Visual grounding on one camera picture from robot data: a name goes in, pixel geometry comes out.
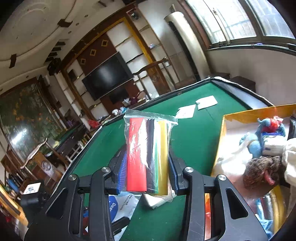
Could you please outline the pink tissue pack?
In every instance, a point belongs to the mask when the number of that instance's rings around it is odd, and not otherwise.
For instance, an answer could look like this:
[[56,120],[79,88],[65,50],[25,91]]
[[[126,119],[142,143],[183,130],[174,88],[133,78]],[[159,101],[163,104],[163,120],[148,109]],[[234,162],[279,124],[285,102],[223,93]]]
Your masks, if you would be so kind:
[[143,194],[146,205],[151,209],[156,209],[165,203],[172,202],[171,196],[152,196],[149,194]]

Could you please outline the white paper card right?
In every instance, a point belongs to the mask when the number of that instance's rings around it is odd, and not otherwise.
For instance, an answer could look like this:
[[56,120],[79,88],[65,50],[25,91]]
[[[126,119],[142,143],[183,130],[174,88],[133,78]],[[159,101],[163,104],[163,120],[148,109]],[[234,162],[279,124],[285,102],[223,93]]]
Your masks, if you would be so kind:
[[214,106],[218,103],[213,95],[196,100],[198,110]]

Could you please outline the white paper card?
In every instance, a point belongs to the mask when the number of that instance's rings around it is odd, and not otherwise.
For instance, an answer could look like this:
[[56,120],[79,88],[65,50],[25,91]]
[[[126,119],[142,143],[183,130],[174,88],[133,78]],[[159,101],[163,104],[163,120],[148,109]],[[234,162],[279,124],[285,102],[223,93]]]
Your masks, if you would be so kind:
[[188,105],[180,107],[175,115],[177,119],[192,118],[195,112],[196,105]]
[[198,110],[214,106],[218,103],[213,95],[196,100]]

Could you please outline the white blue printed plastic bag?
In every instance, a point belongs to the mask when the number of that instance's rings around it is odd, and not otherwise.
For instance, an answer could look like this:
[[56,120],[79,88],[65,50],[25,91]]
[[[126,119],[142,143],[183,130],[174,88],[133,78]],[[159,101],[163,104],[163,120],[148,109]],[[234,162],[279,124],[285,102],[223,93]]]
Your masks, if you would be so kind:
[[132,218],[141,198],[139,193],[122,191],[119,195],[109,195],[109,211],[111,223],[114,224],[122,217]]

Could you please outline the white standing air conditioner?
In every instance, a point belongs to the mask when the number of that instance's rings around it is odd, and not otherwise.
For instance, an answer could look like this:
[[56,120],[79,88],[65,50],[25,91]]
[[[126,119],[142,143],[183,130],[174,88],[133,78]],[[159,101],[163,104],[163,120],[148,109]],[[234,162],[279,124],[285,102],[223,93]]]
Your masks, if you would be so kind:
[[183,13],[175,11],[164,19],[184,49],[194,75],[200,80],[210,76],[211,71],[204,51]]

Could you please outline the zip bag of coloured sheets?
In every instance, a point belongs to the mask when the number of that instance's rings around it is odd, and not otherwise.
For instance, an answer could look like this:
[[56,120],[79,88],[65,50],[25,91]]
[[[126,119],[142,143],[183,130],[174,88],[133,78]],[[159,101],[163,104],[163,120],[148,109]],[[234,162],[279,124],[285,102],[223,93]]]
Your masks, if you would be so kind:
[[178,119],[131,109],[123,119],[126,191],[174,197],[169,184],[169,147],[171,130],[178,125]]

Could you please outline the blue plush toy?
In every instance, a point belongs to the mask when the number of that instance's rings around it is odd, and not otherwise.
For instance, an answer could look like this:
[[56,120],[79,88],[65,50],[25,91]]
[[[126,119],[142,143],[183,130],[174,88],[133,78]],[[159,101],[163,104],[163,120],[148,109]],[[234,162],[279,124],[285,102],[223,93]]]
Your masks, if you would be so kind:
[[283,118],[257,119],[259,125],[255,133],[245,134],[239,145],[243,145],[253,158],[261,156],[282,156],[287,141]]

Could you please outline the white paper card left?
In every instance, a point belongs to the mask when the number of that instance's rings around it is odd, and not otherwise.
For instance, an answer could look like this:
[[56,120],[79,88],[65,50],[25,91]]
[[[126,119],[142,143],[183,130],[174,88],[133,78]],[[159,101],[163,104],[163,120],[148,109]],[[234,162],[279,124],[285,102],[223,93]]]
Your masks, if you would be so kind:
[[192,118],[195,112],[196,105],[188,105],[180,107],[175,115],[177,119]]

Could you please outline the yellow cardboard box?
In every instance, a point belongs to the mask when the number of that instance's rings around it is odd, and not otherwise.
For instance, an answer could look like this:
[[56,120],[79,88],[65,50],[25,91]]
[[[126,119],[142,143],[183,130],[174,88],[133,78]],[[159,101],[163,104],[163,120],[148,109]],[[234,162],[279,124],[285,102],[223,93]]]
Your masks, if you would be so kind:
[[222,118],[212,176],[225,175],[269,240],[295,240],[295,105]]

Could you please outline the brown knitted plush toy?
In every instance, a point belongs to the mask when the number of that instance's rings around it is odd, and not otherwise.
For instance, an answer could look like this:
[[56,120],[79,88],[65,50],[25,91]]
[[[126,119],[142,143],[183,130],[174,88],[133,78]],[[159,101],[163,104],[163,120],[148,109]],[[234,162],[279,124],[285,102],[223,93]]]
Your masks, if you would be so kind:
[[279,156],[261,156],[250,160],[243,174],[243,184],[248,190],[263,183],[274,186],[285,172]]

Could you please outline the black wall television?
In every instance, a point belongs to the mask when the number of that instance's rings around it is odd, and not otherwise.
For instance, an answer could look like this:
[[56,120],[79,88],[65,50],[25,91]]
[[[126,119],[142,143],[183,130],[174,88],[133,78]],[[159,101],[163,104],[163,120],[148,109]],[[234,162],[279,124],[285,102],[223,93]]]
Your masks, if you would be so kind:
[[91,71],[82,82],[92,99],[97,100],[132,79],[131,70],[117,52]]

